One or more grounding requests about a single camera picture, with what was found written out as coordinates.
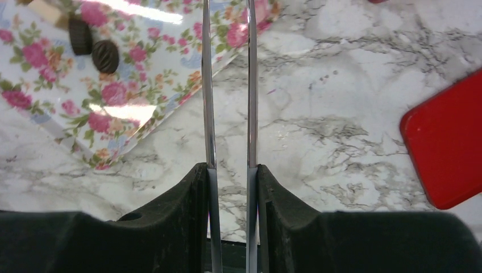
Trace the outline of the dark oval chocolate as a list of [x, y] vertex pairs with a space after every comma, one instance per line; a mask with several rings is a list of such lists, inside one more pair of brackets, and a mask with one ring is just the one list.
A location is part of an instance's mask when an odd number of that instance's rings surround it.
[[111, 40], [100, 40], [93, 45], [92, 61], [101, 73], [113, 74], [119, 65], [119, 51]]

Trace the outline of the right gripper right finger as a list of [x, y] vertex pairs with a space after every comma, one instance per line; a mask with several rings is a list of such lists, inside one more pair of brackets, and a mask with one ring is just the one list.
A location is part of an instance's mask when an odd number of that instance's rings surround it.
[[264, 272], [480, 272], [481, 247], [441, 212], [320, 212], [257, 169]]

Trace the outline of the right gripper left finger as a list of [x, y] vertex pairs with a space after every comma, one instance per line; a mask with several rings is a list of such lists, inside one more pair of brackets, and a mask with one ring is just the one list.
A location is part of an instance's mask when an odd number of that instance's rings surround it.
[[116, 221], [83, 212], [1, 212], [2, 272], [203, 272], [207, 166]]

